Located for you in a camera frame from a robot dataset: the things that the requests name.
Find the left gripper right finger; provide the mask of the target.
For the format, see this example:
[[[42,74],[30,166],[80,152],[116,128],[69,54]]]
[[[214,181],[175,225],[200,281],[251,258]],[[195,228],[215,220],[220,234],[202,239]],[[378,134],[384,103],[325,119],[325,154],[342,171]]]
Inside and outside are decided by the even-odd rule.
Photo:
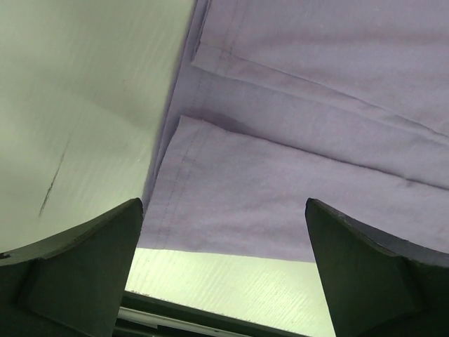
[[[305,219],[336,336],[448,335],[448,254],[317,199]]]

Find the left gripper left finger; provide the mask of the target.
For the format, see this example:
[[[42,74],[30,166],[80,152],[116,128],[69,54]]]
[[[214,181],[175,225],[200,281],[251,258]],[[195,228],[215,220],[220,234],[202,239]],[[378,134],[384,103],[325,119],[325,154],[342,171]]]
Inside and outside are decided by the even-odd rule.
[[[1,253],[2,336],[112,336],[142,202]]]

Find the lavender t shirt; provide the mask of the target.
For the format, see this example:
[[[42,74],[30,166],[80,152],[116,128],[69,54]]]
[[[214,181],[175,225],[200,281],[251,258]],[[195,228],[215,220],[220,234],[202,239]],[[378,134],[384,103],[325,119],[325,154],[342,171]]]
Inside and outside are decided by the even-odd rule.
[[[198,1],[139,247],[311,261],[308,199],[448,250],[447,1]]]

